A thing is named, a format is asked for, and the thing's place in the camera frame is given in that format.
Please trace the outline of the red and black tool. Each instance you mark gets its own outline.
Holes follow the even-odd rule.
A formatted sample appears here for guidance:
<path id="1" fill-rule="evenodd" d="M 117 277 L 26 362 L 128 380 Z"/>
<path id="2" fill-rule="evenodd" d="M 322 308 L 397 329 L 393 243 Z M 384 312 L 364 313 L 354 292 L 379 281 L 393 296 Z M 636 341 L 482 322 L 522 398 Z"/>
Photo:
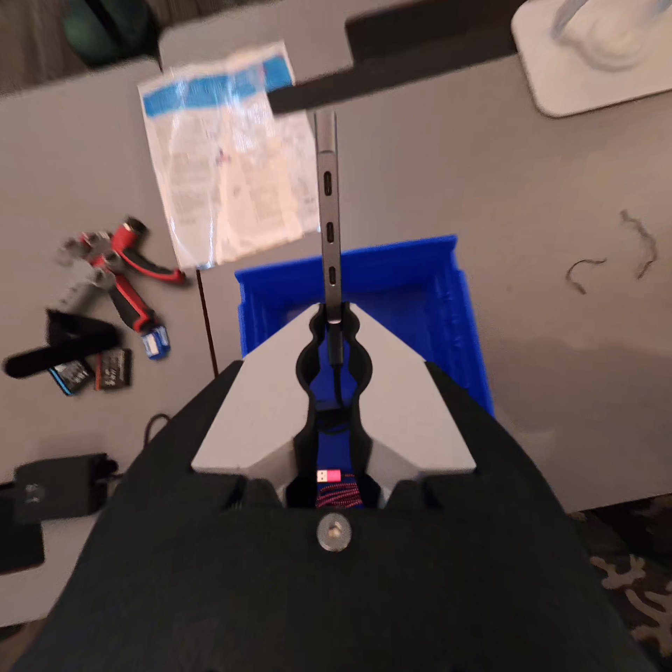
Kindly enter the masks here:
<path id="1" fill-rule="evenodd" d="M 123 273 L 89 265 L 86 261 L 72 267 L 65 289 L 48 304 L 47 309 L 67 315 L 84 315 L 104 294 L 110 297 L 128 328 L 141 335 L 154 328 L 155 313 Z"/>
<path id="2" fill-rule="evenodd" d="M 147 232 L 148 228 L 139 219 L 130 216 L 114 231 L 82 232 L 68 238 L 59 247 L 56 260 L 63 266 L 82 260 L 115 274 L 123 274 L 130 268 L 166 284 L 185 284 L 186 276 L 180 269 L 154 264 L 141 254 L 139 246 Z"/>

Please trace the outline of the black twist tie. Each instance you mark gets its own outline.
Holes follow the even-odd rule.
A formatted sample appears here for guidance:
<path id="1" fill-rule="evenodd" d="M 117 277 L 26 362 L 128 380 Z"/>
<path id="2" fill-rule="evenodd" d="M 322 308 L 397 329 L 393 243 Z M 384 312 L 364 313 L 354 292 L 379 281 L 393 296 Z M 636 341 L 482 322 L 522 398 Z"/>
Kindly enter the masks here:
<path id="1" fill-rule="evenodd" d="M 659 258 L 657 241 L 647 230 L 643 222 L 640 219 L 632 217 L 627 210 L 620 211 L 619 217 L 621 225 L 635 232 L 643 246 L 641 262 L 634 272 L 635 279 L 637 281 L 642 280 L 650 266 Z"/>
<path id="2" fill-rule="evenodd" d="M 608 258 L 583 258 L 580 260 L 577 260 L 574 264 L 572 264 L 566 271 L 565 273 L 565 283 L 567 287 L 569 287 L 571 290 L 576 292 L 578 295 L 581 296 L 586 296 L 587 295 L 587 289 L 585 288 L 584 284 L 581 283 L 575 276 L 581 267 L 597 267 L 603 264 L 606 264 L 608 262 Z"/>

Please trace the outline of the blue bin with marker label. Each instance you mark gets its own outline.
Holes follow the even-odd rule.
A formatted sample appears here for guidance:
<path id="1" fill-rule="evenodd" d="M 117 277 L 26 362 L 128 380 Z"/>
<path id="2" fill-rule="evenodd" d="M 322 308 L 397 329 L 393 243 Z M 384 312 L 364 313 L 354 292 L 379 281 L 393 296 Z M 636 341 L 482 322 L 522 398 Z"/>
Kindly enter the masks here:
<path id="1" fill-rule="evenodd" d="M 321 305 L 322 261 L 317 257 L 236 272 L 243 355 L 276 334 L 310 306 L 313 340 L 298 357 L 296 373 L 308 393 L 308 418 L 294 438 L 298 474 L 284 491 L 291 509 L 375 508 L 383 492 L 367 474 L 372 440 L 359 416 L 359 397 L 372 363 L 356 342 L 356 304 L 424 358 L 430 374 L 445 372 L 492 413 L 492 399 L 464 272 L 455 260 L 455 236 L 412 240 L 345 252 L 341 259 L 347 413 L 334 412 L 332 371 Z"/>

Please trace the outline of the black power adapter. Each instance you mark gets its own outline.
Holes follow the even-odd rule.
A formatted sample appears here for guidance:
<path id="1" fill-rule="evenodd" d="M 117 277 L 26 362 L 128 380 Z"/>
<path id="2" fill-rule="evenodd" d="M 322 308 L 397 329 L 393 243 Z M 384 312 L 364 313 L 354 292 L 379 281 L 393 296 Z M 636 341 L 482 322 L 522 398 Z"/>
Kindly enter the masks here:
<path id="1" fill-rule="evenodd" d="M 106 453 L 21 465 L 9 485 L 13 521 L 32 525 L 92 516 L 105 506 L 124 476 Z"/>

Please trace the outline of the blue and white leaflet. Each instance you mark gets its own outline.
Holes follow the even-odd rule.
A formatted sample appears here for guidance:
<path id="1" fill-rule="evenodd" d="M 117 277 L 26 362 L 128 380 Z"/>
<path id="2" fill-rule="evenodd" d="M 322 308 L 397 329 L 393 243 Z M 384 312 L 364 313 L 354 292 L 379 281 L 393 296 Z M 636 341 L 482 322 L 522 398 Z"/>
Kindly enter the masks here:
<path id="1" fill-rule="evenodd" d="M 295 82 L 283 41 L 243 48 L 226 58 L 169 68 L 138 86 L 142 111 L 154 118 L 180 110 L 238 104 Z"/>

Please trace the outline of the black office chair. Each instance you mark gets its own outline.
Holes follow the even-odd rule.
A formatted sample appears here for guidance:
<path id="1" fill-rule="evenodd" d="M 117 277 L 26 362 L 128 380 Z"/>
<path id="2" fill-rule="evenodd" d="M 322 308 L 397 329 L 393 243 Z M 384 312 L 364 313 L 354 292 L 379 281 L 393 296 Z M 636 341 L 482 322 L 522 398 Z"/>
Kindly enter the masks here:
<path id="1" fill-rule="evenodd" d="M 66 43 L 89 68 L 158 55 L 159 22 L 146 1 L 59 1 Z"/>

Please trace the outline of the grey usb hub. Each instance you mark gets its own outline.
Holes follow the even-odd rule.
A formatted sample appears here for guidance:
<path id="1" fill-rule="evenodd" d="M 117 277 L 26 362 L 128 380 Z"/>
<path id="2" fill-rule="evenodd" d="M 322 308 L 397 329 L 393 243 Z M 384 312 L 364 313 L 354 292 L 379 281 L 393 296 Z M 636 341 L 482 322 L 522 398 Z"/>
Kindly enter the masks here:
<path id="1" fill-rule="evenodd" d="M 341 264 L 340 178 L 337 147 L 337 118 L 333 111 L 315 112 L 315 147 L 318 185 L 318 218 L 321 233 L 324 302 L 324 335 L 332 371 L 334 412 L 343 417 L 341 370 L 344 363 L 343 298 Z"/>

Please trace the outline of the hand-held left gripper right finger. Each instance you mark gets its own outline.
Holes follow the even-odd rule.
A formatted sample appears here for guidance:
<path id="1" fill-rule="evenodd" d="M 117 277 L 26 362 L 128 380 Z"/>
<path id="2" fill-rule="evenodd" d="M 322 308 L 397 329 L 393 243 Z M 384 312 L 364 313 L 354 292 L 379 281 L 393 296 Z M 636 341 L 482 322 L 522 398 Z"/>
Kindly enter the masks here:
<path id="1" fill-rule="evenodd" d="M 383 492 L 400 481 L 467 475 L 476 463 L 423 357 L 357 306 L 356 342 L 372 363 L 359 416 L 372 440 L 367 474 Z"/>

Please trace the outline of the small dark red packet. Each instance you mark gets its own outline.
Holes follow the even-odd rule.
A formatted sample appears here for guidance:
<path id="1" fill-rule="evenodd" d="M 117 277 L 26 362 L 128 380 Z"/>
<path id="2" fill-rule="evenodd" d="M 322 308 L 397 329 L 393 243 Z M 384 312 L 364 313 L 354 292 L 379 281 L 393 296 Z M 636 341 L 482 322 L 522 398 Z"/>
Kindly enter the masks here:
<path id="1" fill-rule="evenodd" d="M 96 355 L 95 390 L 109 392 L 132 385 L 132 350 L 116 348 Z"/>

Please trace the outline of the white base acrylic leg stand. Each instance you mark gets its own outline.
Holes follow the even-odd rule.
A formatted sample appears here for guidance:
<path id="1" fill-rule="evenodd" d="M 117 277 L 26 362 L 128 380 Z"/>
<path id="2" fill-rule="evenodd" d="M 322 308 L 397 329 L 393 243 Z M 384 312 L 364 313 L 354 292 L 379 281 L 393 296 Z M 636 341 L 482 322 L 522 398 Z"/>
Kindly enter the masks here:
<path id="1" fill-rule="evenodd" d="M 671 90 L 670 1 L 526 1 L 511 31 L 535 104 L 547 116 Z"/>

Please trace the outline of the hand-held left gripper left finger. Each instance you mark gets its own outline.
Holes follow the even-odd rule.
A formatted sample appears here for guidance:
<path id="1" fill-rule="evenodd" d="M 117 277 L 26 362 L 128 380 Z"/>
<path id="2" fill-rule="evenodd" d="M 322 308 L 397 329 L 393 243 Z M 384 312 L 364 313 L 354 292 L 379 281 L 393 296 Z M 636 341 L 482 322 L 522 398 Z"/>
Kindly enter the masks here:
<path id="1" fill-rule="evenodd" d="M 313 340 L 310 306 L 243 358 L 191 468 L 202 474 L 265 479 L 284 497 L 297 476 L 293 441 L 308 418 L 296 365 Z"/>

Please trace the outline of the black handled tool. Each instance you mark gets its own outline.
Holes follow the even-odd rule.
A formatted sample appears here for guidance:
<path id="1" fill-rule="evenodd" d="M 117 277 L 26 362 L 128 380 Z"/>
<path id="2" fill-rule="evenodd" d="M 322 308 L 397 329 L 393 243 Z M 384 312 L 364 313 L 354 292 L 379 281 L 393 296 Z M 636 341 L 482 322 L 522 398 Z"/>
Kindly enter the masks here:
<path id="1" fill-rule="evenodd" d="M 106 321 L 48 308 L 46 339 L 46 346 L 4 359 L 3 372 L 13 379 L 29 378 L 57 365 L 115 349 L 122 343 L 122 333 Z"/>

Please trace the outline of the small blue white box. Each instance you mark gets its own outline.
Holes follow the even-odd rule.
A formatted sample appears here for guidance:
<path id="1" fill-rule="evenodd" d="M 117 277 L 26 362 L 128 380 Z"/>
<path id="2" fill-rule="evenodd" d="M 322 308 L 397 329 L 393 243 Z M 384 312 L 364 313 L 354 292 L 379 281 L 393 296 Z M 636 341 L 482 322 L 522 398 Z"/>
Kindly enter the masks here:
<path id="1" fill-rule="evenodd" d="M 171 351 L 171 344 L 167 329 L 163 324 L 157 324 L 141 335 L 141 340 L 147 358 L 158 361 L 167 357 Z"/>
<path id="2" fill-rule="evenodd" d="M 74 396 L 93 382 L 95 374 L 84 359 L 77 359 L 48 369 L 48 374 L 67 397 Z"/>

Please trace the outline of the white printed paper sheet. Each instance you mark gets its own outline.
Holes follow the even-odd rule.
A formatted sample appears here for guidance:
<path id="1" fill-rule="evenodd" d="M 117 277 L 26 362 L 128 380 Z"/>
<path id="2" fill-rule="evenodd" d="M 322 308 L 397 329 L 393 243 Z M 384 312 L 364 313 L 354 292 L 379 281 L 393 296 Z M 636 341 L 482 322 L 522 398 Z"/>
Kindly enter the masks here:
<path id="1" fill-rule="evenodd" d="M 314 126 L 265 99 L 145 116 L 181 269 L 207 269 L 319 230 Z"/>

